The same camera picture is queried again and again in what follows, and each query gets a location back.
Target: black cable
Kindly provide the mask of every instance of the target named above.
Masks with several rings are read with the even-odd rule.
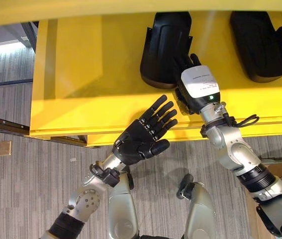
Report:
[[[228,126],[232,126],[233,124],[236,123],[235,120],[234,120],[234,122],[233,122],[232,118],[229,116],[229,114],[228,114],[227,112],[224,113],[223,116],[224,116],[224,119],[225,119],[225,121],[226,121],[226,123],[227,123]]]
[[[259,120],[259,116],[254,114],[254,115],[249,116],[248,118],[244,119],[240,123],[234,123],[233,126],[236,127],[236,128],[242,128],[242,127],[250,126],[250,125],[256,123],[258,120]]]

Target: robot forearm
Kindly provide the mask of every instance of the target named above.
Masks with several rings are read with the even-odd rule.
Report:
[[[126,166],[114,154],[104,162],[97,162],[97,165],[103,171],[106,169],[121,171]],[[69,204],[63,208],[52,227],[41,238],[77,238],[90,215],[98,208],[100,197],[107,189],[104,180],[92,174],[86,176],[82,186],[72,193]]]
[[[282,181],[261,164],[250,145],[241,137],[239,128],[225,123],[208,127],[209,123],[217,120],[221,122],[223,114],[218,118],[216,112],[219,109],[218,104],[207,108],[209,112],[206,109],[201,111],[202,118],[210,120],[205,122],[204,132],[213,145],[220,163],[237,176],[259,203],[257,212],[267,229],[272,234],[282,237]],[[225,108],[221,108],[221,111],[226,113]]]
[[[109,186],[114,187],[119,183],[120,172],[124,167],[151,158],[170,146],[166,139],[160,138],[177,124],[176,119],[171,119],[177,112],[168,112],[173,107],[172,102],[160,107],[166,100],[165,95],[156,100],[119,136],[111,155],[104,162],[96,161],[90,166],[91,175],[85,177],[82,186],[71,195],[68,205],[42,239],[77,238],[90,215],[98,208],[101,195]],[[120,185],[116,190],[124,188],[125,184]],[[112,200],[126,198],[117,194]]]

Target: label sticker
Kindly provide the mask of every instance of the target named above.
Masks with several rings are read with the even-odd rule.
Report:
[[[207,66],[194,66],[182,72],[182,82],[193,98],[219,92],[218,84]]]

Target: robotic hand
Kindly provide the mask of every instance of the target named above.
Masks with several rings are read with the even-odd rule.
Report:
[[[167,112],[173,107],[173,102],[168,102],[155,113],[166,99],[166,95],[162,95],[115,141],[112,153],[125,165],[132,165],[140,160],[151,158],[170,146],[166,139],[159,139],[177,124],[176,119],[170,120],[177,114],[177,111]]]
[[[122,182],[112,192],[111,200],[117,201],[119,197],[119,202],[127,202],[126,206],[130,206],[131,210],[125,209],[124,212],[130,213],[130,216],[135,218],[132,198],[126,187],[128,174],[124,168],[140,160],[151,158],[170,146],[166,139],[159,139],[177,124],[176,119],[170,120],[177,112],[176,110],[167,112],[173,107],[172,102],[168,102],[156,112],[166,99],[165,95],[161,96],[140,119],[135,120],[120,135],[114,143],[111,155],[105,161],[97,161],[90,166],[91,175],[85,177],[82,186],[72,193],[69,204],[41,237],[42,239],[77,238],[90,215],[98,208],[100,196],[109,186],[115,187],[119,184],[120,178]]]
[[[282,181],[261,164],[239,130],[256,123],[259,117],[252,115],[237,123],[226,111],[226,104],[220,102],[218,83],[209,68],[202,66],[196,55],[190,58],[183,55],[174,59],[178,104],[187,114],[202,117],[202,136],[208,137],[220,163],[237,176],[259,203],[257,212],[267,229],[282,237]]]

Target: gray carpet floor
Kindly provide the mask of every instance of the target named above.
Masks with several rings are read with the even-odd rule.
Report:
[[[20,48],[9,54],[0,54],[0,82],[32,78],[34,60],[32,48]]]
[[[16,58],[24,57],[24,65],[28,65],[28,56],[19,52],[15,57],[2,57],[0,76],[10,75],[5,71],[15,67],[9,61]],[[24,77],[32,74],[31,67],[15,72]],[[20,79],[19,76],[11,76],[9,80]],[[30,101],[31,84],[0,87],[0,118],[29,125]],[[0,140],[12,141],[12,155],[0,157],[0,239],[39,238],[66,205],[70,193],[80,185],[89,165],[105,159],[111,149],[82,148],[2,133]],[[263,158],[282,157],[282,136],[246,141]],[[249,239],[244,189],[217,162],[206,140],[172,143],[159,156],[131,167],[140,234],[181,238],[189,202],[178,200],[175,193],[188,172],[205,184],[213,198],[216,238]],[[106,193],[85,225],[81,239],[108,238],[107,199]]]

